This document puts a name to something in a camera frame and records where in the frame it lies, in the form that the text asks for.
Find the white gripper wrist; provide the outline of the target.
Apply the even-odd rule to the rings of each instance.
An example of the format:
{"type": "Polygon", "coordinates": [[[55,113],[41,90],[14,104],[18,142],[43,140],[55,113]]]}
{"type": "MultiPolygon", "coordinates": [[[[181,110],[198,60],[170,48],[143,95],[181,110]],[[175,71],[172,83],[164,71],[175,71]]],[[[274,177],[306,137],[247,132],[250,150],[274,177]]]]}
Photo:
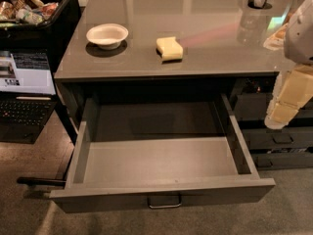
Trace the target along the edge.
{"type": "Polygon", "coordinates": [[[312,97],[312,66],[296,65],[292,70],[281,71],[276,77],[265,125],[274,130],[284,128],[312,97]]]}

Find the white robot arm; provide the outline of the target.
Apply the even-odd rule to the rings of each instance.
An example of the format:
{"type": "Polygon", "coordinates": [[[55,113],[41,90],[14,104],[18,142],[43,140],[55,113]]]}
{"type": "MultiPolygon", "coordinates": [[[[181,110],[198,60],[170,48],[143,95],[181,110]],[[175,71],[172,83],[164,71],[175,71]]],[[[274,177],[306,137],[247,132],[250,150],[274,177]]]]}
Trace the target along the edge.
{"type": "Polygon", "coordinates": [[[292,14],[286,28],[284,54],[295,66],[276,78],[264,120],[274,130],[288,125],[313,98],[313,0],[304,0],[292,14]]]}

